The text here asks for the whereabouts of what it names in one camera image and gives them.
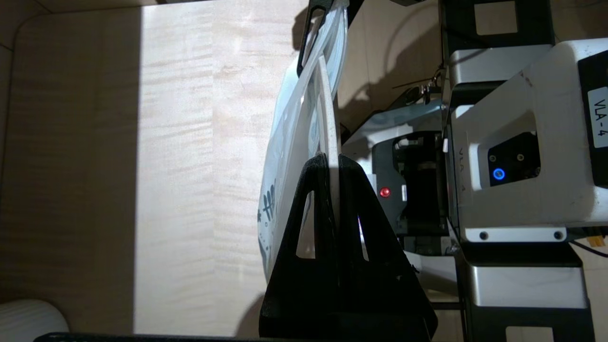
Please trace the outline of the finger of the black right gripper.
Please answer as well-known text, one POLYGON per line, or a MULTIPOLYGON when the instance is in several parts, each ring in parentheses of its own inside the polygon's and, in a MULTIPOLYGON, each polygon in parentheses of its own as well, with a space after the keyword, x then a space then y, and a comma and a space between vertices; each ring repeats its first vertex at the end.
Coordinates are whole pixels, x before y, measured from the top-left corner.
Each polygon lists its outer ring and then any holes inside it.
POLYGON ((361 8, 364 0, 349 0, 348 4, 348 27, 352 25, 354 22, 354 18, 356 17, 359 9, 361 8))
POLYGON ((327 0, 309 0, 306 9, 296 16, 296 35, 300 37, 296 43, 298 49, 297 76, 301 75, 304 65, 310 57, 317 41, 318 31, 325 24, 328 11, 329 2, 327 0))

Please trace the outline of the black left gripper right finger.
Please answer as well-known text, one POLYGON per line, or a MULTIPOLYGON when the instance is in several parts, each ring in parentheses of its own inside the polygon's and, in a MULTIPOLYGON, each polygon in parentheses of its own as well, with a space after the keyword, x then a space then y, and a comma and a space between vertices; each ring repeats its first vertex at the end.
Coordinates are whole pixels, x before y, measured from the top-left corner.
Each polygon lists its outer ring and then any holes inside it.
POLYGON ((438 318, 362 167, 339 156, 338 260, 348 333, 430 339, 438 318))

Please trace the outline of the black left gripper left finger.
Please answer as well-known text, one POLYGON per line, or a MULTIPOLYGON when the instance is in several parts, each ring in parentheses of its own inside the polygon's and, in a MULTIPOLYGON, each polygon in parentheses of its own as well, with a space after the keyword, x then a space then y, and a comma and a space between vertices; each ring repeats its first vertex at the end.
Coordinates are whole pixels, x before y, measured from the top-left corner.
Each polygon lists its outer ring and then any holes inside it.
POLYGON ((304 164, 260 309, 259 334, 272 339, 324 339, 339 288, 336 221, 327 157, 304 164), (297 256, 306 197, 313 193, 314 258, 297 256))

